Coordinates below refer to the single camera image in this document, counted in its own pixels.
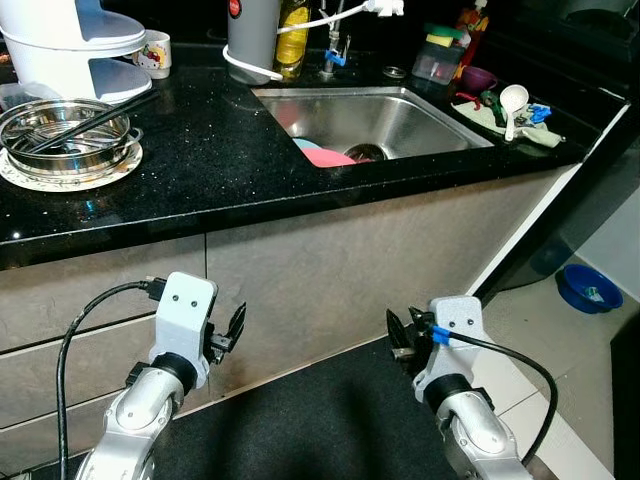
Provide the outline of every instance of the blue bowl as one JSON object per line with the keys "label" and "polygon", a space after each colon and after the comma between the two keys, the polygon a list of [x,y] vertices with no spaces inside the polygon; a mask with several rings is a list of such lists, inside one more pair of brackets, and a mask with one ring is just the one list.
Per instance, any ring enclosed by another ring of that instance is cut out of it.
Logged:
{"label": "blue bowl", "polygon": [[567,265],[556,276],[558,292],[573,308],[604,313],[622,305],[622,294],[611,280],[584,265]]}

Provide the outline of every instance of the cabinet door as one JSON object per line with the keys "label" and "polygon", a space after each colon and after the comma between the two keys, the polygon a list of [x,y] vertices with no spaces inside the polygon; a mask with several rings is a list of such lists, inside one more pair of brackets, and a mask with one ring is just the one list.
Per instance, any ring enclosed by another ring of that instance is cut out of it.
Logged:
{"label": "cabinet door", "polygon": [[[71,451],[94,446],[104,410],[137,361],[148,361],[154,318],[144,317],[76,337],[67,359]],[[57,452],[55,368],[60,342],[0,356],[0,471],[53,460]],[[210,400],[209,384],[187,395],[182,412]]]}
{"label": "cabinet door", "polygon": [[[61,337],[82,307],[115,285],[176,270],[205,275],[203,235],[1,271],[0,353]],[[123,292],[91,312],[81,330],[156,306],[142,292]]]}
{"label": "cabinet door", "polygon": [[386,333],[385,310],[464,294],[553,185],[549,171],[207,234],[217,318],[247,301],[215,398]]}

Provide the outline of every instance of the white stacked container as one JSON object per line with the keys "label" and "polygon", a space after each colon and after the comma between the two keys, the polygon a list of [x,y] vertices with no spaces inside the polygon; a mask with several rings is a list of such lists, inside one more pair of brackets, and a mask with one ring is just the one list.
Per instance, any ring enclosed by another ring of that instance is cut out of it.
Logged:
{"label": "white stacked container", "polygon": [[144,27],[100,0],[0,0],[0,31],[21,84],[107,103],[151,88],[142,69],[112,60],[144,47]]}

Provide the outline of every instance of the stainless steel pot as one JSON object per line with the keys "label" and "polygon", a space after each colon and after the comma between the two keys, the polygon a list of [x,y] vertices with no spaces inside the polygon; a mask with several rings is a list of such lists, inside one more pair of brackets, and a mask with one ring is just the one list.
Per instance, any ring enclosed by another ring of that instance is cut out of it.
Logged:
{"label": "stainless steel pot", "polygon": [[19,105],[0,116],[0,145],[7,149],[14,166],[29,175],[93,176],[115,167],[129,147],[142,138],[142,130],[130,128],[126,114],[78,135],[55,151],[24,150],[34,145],[34,138],[52,137],[109,108],[106,103],[84,99],[38,100]]}

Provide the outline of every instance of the blue valve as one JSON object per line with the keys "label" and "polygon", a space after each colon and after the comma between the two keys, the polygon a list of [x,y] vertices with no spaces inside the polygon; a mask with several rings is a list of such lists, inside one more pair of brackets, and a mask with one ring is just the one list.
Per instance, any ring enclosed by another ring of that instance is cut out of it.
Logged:
{"label": "blue valve", "polygon": [[529,110],[533,112],[533,115],[531,115],[529,119],[533,124],[542,123],[545,118],[551,115],[551,108],[546,105],[533,104],[529,107]]}
{"label": "blue valve", "polygon": [[333,63],[335,63],[336,65],[339,65],[341,67],[344,67],[347,64],[347,59],[346,58],[341,57],[336,52],[333,52],[331,50],[326,50],[324,52],[324,59],[325,60],[330,60]]}

